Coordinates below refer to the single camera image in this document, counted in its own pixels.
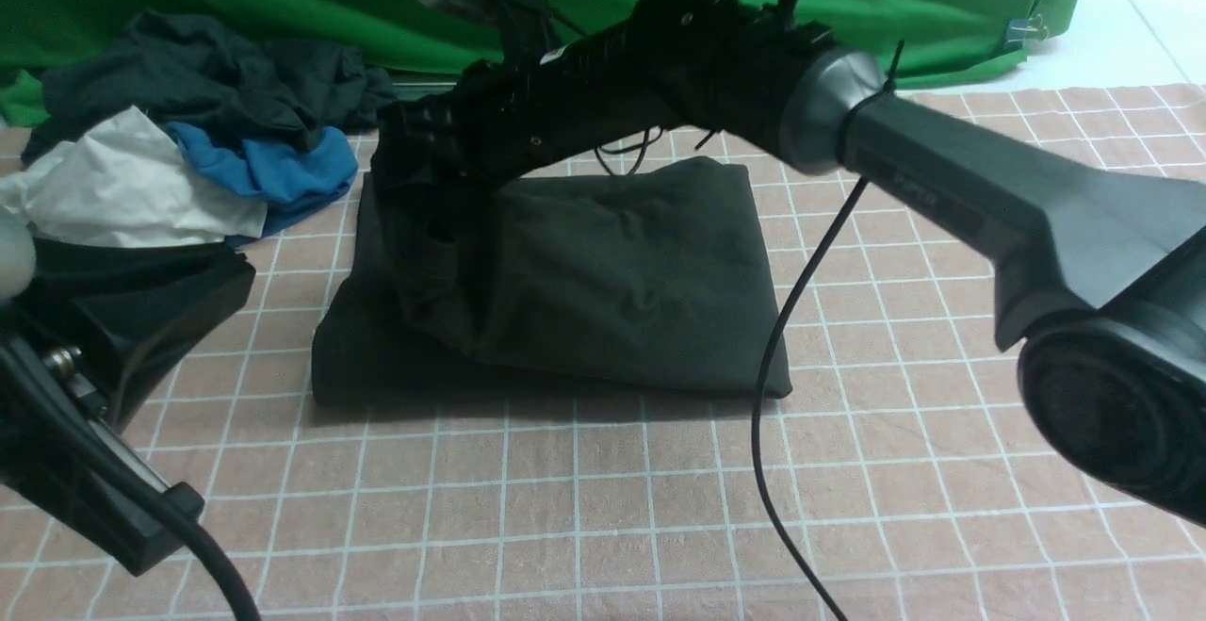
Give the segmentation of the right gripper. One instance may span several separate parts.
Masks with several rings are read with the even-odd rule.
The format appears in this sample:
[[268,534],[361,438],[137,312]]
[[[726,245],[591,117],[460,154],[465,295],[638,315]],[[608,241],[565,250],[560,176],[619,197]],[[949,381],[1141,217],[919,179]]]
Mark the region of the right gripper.
[[469,273],[488,193],[551,163],[681,125],[665,96],[672,14],[630,14],[555,55],[480,61],[452,89],[381,113],[373,203],[404,323],[472,348]]

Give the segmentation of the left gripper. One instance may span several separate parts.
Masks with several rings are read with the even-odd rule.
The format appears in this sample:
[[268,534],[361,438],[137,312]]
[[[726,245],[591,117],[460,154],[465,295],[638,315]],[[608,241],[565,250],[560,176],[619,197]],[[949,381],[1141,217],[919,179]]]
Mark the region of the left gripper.
[[245,307],[254,265],[226,244],[105,248],[36,239],[29,286],[2,303],[2,342],[22,339],[74,414],[58,424],[27,406],[2,377],[2,485],[77,532],[139,578],[181,541],[90,464],[62,433],[87,433],[169,505],[199,519],[205,502],[168,484],[121,440],[125,424],[186,355]]

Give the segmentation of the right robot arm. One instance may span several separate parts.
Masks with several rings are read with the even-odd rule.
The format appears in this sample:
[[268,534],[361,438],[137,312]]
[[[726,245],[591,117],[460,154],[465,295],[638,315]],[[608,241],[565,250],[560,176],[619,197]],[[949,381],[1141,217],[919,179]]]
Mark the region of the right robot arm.
[[569,184],[532,172],[645,130],[724,131],[844,169],[989,260],[1050,449],[1204,523],[1204,184],[1110,172],[904,100],[792,0],[637,0],[560,49],[509,47],[377,113],[365,180],[392,304],[488,394],[595,385],[742,397],[775,293],[742,166]]

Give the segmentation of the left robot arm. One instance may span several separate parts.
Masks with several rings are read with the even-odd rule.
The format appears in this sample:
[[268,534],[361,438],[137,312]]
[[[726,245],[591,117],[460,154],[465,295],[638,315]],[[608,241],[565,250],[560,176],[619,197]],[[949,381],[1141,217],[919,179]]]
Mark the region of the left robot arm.
[[186,519],[205,502],[168,484],[123,440],[156,387],[248,299],[254,266],[224,244],[166,248],[76,246],[2,217],[2,484],[111,556],[134,578],[181,541],[70,437]]

